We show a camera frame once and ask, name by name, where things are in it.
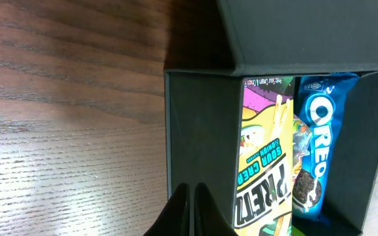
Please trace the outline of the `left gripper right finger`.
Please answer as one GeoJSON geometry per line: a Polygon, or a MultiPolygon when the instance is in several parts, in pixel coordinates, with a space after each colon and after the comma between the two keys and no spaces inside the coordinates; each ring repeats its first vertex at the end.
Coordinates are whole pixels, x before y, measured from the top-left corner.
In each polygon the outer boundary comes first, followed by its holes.
{"type": "Polygon", "coordinates": [[[238,236],[226,222],[205,183],[199,183],[195,189],[194,235],[238,236]]]}

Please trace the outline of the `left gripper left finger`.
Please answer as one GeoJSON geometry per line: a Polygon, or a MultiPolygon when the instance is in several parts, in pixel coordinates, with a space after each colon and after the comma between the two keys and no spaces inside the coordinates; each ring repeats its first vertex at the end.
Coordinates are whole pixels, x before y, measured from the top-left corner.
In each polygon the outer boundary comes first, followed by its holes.
{"type": "Polygon", "coordinates": [[[189,232],[190,188],[181,183],[144,236],[189,236],[189,232]]]}

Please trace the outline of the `green Pretz box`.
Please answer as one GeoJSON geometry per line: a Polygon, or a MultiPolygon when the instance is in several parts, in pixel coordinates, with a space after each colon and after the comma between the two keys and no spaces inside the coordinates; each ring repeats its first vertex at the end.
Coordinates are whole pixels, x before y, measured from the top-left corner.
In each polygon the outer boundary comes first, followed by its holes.
{"type": "Polygon", "coordinates": [[[243,80],[234,230],[291,234],[293,77],[243,80]]]}

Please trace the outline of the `Haribo gummy candy bag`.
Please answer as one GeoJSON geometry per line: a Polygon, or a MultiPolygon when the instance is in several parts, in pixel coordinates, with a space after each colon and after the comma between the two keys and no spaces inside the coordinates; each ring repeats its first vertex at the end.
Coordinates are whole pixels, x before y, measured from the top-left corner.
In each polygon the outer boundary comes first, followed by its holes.
{"type": "Polygon", "coordinates": [[[311,129],[296,115],[293,116],[293,182],[296,181],[303,157],[310,154],[308,147],[312,138],[311,129]]]}

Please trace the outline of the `blue Oreo cookie pack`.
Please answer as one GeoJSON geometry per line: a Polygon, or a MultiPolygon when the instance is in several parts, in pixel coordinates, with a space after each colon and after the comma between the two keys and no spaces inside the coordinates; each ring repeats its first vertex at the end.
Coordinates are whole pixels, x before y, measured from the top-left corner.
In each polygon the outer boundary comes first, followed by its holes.
{"type": "Polygon", "coordinates": [[[299,79],[294,114],[311,130],[311,139],[293,188],[297,217],[319,220],[345,102],[359,78],[354,73],[333,73],[299,79]]]}

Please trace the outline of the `dark green gift box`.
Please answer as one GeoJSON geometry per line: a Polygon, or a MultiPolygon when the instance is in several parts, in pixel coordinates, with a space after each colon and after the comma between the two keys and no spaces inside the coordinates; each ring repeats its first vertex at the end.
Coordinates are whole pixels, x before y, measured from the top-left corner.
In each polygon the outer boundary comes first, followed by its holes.
{"type": "Polygon", "coordinates": [[[202,1],[196,63],[165,69],[167,193],[205,183],[234,230],[243,80],[354,73],[318,221],[293,213],[291,234],[361,235],[378,171],[378,1],[202,1]]]}

